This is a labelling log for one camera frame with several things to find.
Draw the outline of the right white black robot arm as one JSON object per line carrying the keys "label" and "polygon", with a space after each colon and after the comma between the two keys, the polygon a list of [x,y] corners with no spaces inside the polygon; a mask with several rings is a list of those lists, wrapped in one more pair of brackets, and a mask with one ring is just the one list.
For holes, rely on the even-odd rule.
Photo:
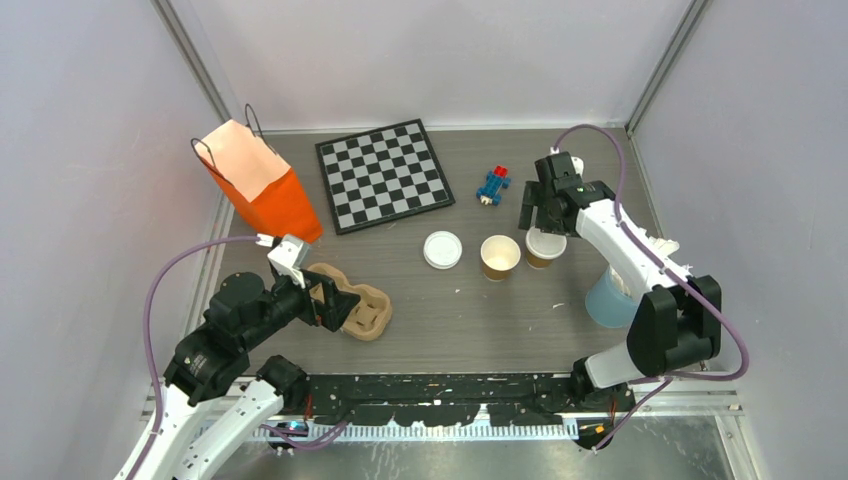
{"label": "right white black robot arm", "polygon": [[693,277],[661,256],[631,224],[614,192],[602,181],[584,181],[568,153],[548,155],[534,166],[537,177],[524,187],[520,229],[586,240],[638,297],[625,341],[573,364],[574,403],[596,410],[611,387],[715,357],[722,329],[717,281]]}

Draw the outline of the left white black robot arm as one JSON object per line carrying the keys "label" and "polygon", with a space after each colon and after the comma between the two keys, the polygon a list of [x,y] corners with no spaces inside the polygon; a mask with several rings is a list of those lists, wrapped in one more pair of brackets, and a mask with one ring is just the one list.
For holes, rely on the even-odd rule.
{"label": "left white black robot arm", "polygon": [[306,373],[270,357],[237,402],[206,432],[196,433],[250,365],[251,350],[295,319],[339,330],[361,301],[327,275],[307,271],[304,284],[278,275],[271,288],[254,273],[228,276],[181,340],[165,370],[163,395],[119,479],[208,479],[269,417],[298,412],[308,397]]}

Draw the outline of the white plastic cup lid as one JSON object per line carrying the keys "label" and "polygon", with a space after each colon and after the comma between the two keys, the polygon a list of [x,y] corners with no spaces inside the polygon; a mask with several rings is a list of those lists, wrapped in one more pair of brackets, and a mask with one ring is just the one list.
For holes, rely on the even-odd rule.
{"label": "white plastic cup lid", "polygon": [[435,231],[425,239],[422,251],[425,261],[431,267],[447,270],[457,265],[463,248],[455,234],[449,231]]}

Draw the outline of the brown paper coffee cup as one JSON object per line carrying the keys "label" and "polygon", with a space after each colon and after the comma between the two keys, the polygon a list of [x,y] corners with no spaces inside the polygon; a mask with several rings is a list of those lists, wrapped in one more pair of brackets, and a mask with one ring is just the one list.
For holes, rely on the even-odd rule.
{"label": "brown paper coffee cup", "polygon": [[528,253],[527,256],[526,256],[526,262],[529,266],[531,266],[534,269],[545,269],[545,268],[548,268],[551,265],[552,260],[551,259],[539,258],[535,255],[532,255],[531,253]]}

